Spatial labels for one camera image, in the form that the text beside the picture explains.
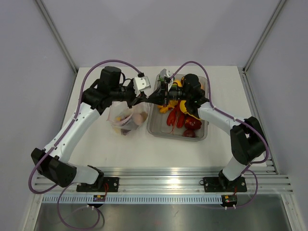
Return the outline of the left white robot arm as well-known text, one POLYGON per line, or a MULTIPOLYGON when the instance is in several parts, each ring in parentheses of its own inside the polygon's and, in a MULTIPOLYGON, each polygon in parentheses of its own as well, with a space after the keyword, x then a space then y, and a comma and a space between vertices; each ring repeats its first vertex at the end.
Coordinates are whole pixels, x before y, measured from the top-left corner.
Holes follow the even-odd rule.
POLYGON ((104 186, 104 173, 93 166, 75 166, 70 157, 88 128, 113 102, 127 102, 129 107, 145 97, 144 90, 151 87, 144 73, 131 79, 127 86, 120 83, 122 71, 113 66, 102 69, 101 76, 88 89, 82 89, 76 112, 60 132, 43 149, 35 148, 31 158, 35 164, 28 186, 32 192, 32 177, 35 172, 48 178, 56 186, 66 188, 72 183, 83 184, 92 191, 104 186))

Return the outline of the red crayfish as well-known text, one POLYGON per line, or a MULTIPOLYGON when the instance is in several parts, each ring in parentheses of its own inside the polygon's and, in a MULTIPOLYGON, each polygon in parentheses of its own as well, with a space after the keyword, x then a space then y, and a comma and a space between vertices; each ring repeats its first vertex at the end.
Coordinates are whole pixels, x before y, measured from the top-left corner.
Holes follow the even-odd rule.
POLYGON ((174 134, 175 128, 182 128, 184 126, 184 121, 185 114, 181 111, 180 105, 177 104, 167 117, 167 126, 172 127, 169 133, 174 134))

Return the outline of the right aluminium frame post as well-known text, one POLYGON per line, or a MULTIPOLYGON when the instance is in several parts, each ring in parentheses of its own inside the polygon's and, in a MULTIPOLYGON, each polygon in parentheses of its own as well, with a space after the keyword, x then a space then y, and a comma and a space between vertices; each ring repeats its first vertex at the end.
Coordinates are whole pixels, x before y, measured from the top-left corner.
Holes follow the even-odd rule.
POLYGON ((273 27, 275 26, 278 17, 280 16, 281 12, 283 11, 286 3, 288 0, 279 0, 274 11, 272 12, 269 20, 266 23, 256 45, 254 46, 248 60, 246 61, 243 67, 243 73, 247 74, 248 70, 250 69, 253 61, 255 60, 256 56, 258 55, 259 51, 261 50, 264 42, 266 41, 267 37, 269 36, 270 32, 272 31, 273 27))

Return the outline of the red bell pepper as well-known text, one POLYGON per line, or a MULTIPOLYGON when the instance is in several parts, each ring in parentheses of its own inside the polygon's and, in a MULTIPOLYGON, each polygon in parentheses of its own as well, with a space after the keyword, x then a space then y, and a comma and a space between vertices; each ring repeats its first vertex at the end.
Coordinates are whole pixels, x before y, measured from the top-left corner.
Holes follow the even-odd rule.
POLYGON ((201 128, 202 122, 192 116, 187 116, 185 118, 184 126, 189 130, 199 130, 201 128))

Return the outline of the clear pink zip top bag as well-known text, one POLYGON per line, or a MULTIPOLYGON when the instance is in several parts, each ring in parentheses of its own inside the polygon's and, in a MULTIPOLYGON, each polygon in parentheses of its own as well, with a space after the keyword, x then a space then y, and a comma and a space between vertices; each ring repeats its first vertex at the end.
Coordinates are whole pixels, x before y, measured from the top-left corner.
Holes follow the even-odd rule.
POLYGON ((147 112, 149 114, 149 111, 150 111, 150 106, 148 103, 140 103, 138 105, 132 106, 132 108, 129 108, 126 102, 113 102, 110 107, 107 121, 111 124, 115 117, 121 117, 121 123, 122 125, 124 125, 129 120, 133 120, 132 115, 134 113, 141 114, 141 112, 147 112))

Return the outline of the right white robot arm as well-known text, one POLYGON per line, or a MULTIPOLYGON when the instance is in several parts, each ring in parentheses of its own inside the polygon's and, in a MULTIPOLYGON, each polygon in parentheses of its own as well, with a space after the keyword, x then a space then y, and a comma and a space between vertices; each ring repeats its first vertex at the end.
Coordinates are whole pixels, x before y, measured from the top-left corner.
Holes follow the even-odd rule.
POLYGON ((148 127, 159 128, 155 136, 196 140, 211 123, 229 135, 232 158, 216 177, 205 177, 206 192, 245 192, 243 174, 254 160, 268 151, 259 121, 251 116, 237 118, 216 108, 208 78, 195 74, 173 75, 163 70, 156 77, 155 90, 148 98, 151 109, 148 127))

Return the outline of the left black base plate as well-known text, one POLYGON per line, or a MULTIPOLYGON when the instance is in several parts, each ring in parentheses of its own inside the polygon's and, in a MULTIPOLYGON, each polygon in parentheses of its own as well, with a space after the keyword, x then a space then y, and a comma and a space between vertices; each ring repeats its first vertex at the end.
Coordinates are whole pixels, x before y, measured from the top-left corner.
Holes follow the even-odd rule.
POLYGON ((76 191, 79 193, 116 193, 119 187, 119 177, 103 177, 94 184, 81 183, 77 186, 76 191))

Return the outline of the pink egg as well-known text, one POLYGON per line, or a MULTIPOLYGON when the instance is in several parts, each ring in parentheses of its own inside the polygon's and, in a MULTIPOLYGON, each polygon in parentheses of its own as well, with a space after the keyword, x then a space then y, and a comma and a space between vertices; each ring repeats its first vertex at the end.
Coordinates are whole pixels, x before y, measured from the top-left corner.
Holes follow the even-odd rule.
POLYGON ((132 119, 133 119, 133 122, 137 125, 137 126, 140 126, 143 124, 144 120, 143 120, 143 117, 141 114, 138 114, 138 113, 134 113, 132 115, 132 119))

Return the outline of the yellow bell pepper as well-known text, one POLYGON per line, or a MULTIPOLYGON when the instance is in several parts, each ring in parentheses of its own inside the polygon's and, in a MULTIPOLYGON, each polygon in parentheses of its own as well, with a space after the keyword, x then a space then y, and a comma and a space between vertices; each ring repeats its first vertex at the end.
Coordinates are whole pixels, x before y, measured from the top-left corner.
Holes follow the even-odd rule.
POLYGON ((115 133, 121 134, 121 128, 122 128, 121 117, 115 117, 111 123, 111 126, 115 131, 115 133))

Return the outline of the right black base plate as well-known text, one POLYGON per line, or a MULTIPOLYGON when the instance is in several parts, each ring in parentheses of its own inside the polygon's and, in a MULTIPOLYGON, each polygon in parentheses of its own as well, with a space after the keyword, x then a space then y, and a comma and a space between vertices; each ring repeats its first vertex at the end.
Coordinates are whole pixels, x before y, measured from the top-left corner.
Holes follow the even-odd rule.
POLYGON ((204 187, 206 193, 235 193, 247 192, 246 181, 244 177, 238 177, 234 181, 225 180, 220 177, 203 177, 199 184, 204 187))

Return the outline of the clear plastic food container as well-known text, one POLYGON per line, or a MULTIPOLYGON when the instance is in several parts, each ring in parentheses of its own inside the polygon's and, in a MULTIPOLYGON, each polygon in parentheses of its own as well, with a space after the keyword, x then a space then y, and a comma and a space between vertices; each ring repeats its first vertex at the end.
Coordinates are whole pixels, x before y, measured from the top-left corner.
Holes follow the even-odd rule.
MULTIPOLYGON (((178 79, 181 81, 182 77, 185 75, 182 74, 176 74, 175 79, 178 79)), ((199 82, 205 84, 205 95, 208 97, 208 91, 207 91, 207 80, 204 77, 199 77, 199 82)), ((170 100, 167 101, 167 85, 163 81, 159 80, 159 75, 156 78, 156 83, 154 87, 154 91, 156 89, 164 89, 165 90, 165 98, 164 98, 164 104, 163 106, 167 106, 168 104, 172 104, 176 106, 177 104, 180 103, 180 101, 177 100, 170 100)), ((195 138, 188 138, 188 137, 183 137, 183 132, 187 130, 185 126, 182 128, 175 128, 174 129, 174 134, 169 133, 172 129, 172 127, 167 126, 167 117, 171 110, 168 110, 165 114, 159 113, 159 109, 157 108, 158 105, 156 104, 151 104, 151 109, 150 109, 150 116, 147 124, 147 130, 150 134, 160 137, 160 138, 170 138, 170 139, 177 139, 177 140, 188 140, 188 141, 201 141, 207 137, 207 127, 208 127, 208 122, 204 120, 200 120, 202 122, 201 128, 199 130, 194 130, 196 137, 195 138)))

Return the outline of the aluminium mounting rail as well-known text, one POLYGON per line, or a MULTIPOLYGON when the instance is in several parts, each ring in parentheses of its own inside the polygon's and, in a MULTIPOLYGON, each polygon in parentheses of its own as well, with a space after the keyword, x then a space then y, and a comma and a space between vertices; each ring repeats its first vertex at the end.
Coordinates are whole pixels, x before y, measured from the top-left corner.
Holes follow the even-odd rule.
MULTIPOLYGON (((293 194, 289 177, 278 174, 274 166, 250 169, 256 177, 249 172, 244 175, 249 193, 257 186, 259 194, 293 194)), ((107 177, 119 178, 119 194, 203 194, 200 180, 219 172, 217 167, 102 167, 101 170, 107 177)))

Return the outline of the dark red grape bunch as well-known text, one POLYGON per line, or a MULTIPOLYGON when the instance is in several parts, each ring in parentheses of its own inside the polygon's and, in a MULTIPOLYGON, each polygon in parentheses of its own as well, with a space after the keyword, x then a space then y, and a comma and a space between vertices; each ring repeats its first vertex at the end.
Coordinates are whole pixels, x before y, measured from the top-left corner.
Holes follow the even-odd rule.
POLYGON ((120 127, 121 135, 126 136, 128 133, 136 130, 137 128, 138 126, 135 124, 135 122, 133 120, 129 120, 127 123, 120 127))

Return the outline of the left aluminium frame post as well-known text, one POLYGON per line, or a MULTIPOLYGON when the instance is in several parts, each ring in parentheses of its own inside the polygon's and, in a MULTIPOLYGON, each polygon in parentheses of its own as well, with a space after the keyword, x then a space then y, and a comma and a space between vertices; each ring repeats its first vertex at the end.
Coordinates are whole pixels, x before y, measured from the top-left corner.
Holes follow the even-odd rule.
POLYGON ((72 69, 73 73, 75 75, 77 75, 78 73, 78 67, 75 63, 75 61, 73 60, 71 54, 69 53, 45 3, 43 0, 34 0, 34 3, 36 4, 38 10, 40 11, 44 21, 47 24, 47 27, 49 28, 50 32, 52 33, 57 45, 59 46, 61 52, 63 53, 66 61, 68 62, 70 68, 72 69))

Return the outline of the aluminium frame post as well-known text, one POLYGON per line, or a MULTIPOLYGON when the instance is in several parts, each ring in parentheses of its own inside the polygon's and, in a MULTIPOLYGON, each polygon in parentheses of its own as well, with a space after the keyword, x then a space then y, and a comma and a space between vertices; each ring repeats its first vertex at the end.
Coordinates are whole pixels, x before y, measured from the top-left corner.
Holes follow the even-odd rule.
POLYGON ((38 10, 40 11, 44 21, 47 24, 47 27, 49 28, 50 32, 52 33, 57 45, 59 46, 61 52, 63 53, 66 61, 68 62, 70 68, 72 69, 73 73, 75 75, 77 75, 78 73, 78 67, 75 63, 75 61, 73 60, 71 54, 69 53, 45 3, 43 0, 34 0, 34 3, 36 4, 38 10))
POLYGON ((286 3, 288 0, 279 0, 274 11, 272 12, 269 20, 266 23, 256 45, 254 46, 248 60, 246 61, 243 67, 243 73, 247 74, 248 70, 250 69, 253 61, 255 60, 256 56, 258 55, 259 51, 261 50, 264 42, 266 41, 267 37, 269 36, 270 32, 272 31, 273 27, 275 26, 278 17, 280 16, 281 12, 283 11, 286 3))

